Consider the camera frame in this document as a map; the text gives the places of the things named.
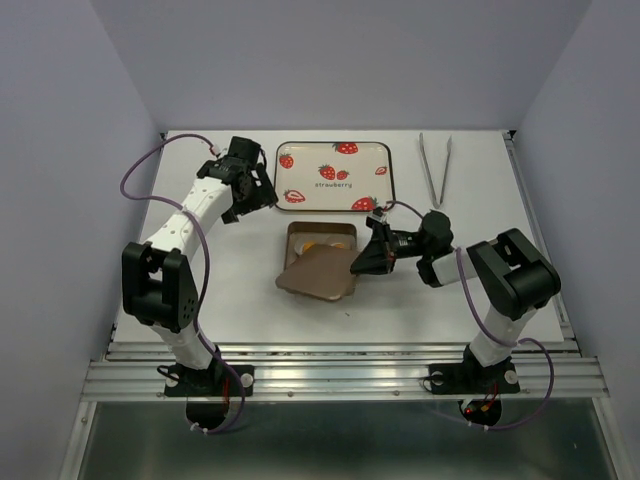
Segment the gold tin lid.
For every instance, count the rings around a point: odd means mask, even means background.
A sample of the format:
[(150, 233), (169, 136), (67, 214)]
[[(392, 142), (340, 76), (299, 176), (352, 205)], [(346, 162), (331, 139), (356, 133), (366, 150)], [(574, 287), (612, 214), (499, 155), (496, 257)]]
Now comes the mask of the gold tin lid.
[(279, 289), (293, 294), (335, 302), (353, 294), (356, 276), (351, 264), (357, 250), (314, 245), (276, 278)]

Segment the gold square tin box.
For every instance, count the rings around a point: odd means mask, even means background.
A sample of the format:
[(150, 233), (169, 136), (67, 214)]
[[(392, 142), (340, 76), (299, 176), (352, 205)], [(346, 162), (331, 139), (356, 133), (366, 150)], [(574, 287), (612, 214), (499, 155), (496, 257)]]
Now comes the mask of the gold square tin box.
[(352, 224), (296, 221), (290, 223), (287, 229), (283, 271), (307, 251), (302, 254), (299, 253), (300, 246), (305, 242), (328, 246), (340, 242), (345, 245), (344, 249), (352, 249), (359, 252), (357, 229)]

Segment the metal tongs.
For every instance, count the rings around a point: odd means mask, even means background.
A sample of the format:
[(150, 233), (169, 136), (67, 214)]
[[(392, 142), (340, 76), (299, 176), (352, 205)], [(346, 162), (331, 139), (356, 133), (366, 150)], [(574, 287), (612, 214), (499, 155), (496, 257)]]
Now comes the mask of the metal tongs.
[(453, 157), (453, 137), (451, 135), (430, 136), (426, 132), (420, 132), (418, 151), (432, 206), (435, 209), (442, 209), (446, 200)]

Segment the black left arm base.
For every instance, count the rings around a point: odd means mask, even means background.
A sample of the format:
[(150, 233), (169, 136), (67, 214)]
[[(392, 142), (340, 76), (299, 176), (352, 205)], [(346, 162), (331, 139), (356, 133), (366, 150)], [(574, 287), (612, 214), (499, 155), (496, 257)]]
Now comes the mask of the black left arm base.
[(230, 370), (214, 363), (205, 370), (194, 370), (179, 364), (160, 365), (156, 371), (164, 378), (164, 395), (169, 398), (213, 397), (230, 398), (253, 395), (253, 365), (236, 365)]

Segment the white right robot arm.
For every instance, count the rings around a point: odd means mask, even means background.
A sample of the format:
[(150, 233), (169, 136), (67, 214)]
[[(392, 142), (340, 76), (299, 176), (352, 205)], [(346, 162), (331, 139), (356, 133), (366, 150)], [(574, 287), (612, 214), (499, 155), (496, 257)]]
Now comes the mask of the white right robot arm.
[(518, 229), (469, 247), (453, 246), (448, 216), (430, 211), (417, 231), (394, 230), (383, 208), (366, 218), (371, 238), (353, 261), (354, 275), (386, 275), (400, 259), (416, 258), (422, 282), (432, 288), (460, 283), (480, 332), (460, 366), (463, 384), (482, 390), (496, 378), (495, 366), (510, 357), (536, 312), (561, 290), (556, 269)]

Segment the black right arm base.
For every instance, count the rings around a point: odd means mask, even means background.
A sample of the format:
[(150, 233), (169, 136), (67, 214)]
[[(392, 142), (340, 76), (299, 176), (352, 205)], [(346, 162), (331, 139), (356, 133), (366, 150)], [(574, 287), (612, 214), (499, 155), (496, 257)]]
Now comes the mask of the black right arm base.
[(431, 364), (424, 381), (434, 395), (520, 392), (515, 366), (509, 360), (490, 367), (482, 367), (471, 362)]

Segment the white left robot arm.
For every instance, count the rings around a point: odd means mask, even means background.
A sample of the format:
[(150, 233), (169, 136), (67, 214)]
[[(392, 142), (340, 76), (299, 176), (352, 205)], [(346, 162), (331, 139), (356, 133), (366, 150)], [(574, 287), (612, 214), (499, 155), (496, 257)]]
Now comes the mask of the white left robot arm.
[(278, 201), (260, 144), (235, 136), (223, 154), (207, 146), (213, 157), (196, 172), (184, 200), (147, 196), (175, 211), (146, 240), (124, 248), (121, 279), (124, 311), (160, 336), (202, 394), (221, 386), (223, 371), (215, 364), (218, 349), (198, 324), (208, 286), (196, 284), (190, 261), (196, 251), (209, 250), (206, 236), (217, 221), (236, 223)]

